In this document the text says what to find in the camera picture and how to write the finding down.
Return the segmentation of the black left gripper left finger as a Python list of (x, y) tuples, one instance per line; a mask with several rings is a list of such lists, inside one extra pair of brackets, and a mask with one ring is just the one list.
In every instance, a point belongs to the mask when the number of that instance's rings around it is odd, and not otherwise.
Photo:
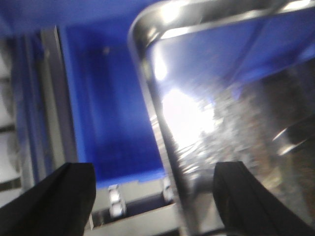
[(2, 236), (82, 236), (96, 196), (91, 163), (65, 163), (0, 209)]

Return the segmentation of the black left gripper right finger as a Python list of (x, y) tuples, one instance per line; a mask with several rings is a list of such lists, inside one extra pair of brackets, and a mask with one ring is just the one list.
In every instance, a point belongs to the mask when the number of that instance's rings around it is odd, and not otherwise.
[(313, 236), (314, 229), (269, 192), (243, 162), (218, 162), (213, 197), (228, 236)]

